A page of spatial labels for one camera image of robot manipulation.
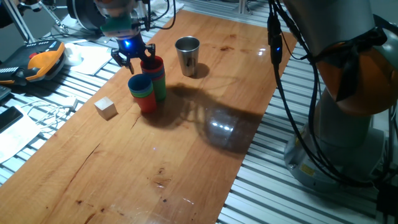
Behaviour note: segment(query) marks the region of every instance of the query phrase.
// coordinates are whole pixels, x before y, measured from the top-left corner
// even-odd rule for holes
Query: wooden block
[[[106,96],[94,103],[94,106],[97,109],[98,114],[105,120],[113,118],[118,113],[114,103]]]

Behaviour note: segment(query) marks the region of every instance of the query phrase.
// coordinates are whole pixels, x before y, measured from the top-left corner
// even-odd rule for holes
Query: stainless steel cup
[[[194,37],[182,37],[175,43],[181,70],[185,76],[197,73],[200,42]]]

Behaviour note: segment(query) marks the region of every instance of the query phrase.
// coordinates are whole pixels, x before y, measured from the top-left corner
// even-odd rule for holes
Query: blue led light
[[[125,40],[124,44],[126,45],[126,47],[129,47],[131,45],[131,43],[128,40]]]

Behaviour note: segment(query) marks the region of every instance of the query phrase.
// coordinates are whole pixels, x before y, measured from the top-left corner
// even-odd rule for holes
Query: white paper
[[[107,47],[92,47],[76,45],[81,52],[82,63],[70,67],[71,71],[80,72],[86,75],[95,75],[111,59],[110,50]]]
[[[0,163],[17,154],[40,133],[40,128],[26,112],[19,106],[15,107],[23,117],[0,134]]]

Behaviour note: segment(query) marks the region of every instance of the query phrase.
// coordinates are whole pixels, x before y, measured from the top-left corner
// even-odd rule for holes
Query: stacked cups
[[[154,84],[150,77],[144,74],[134,75],[130,78],[128,86],[143,113],[152,113],[156,110]]]
[[[155,56],[155,61],[145,63],[141,61],[141,69],[144,75],[147,75],[153,83],[156,101],[163,101],[166,98],[166,79],[163,59]]]

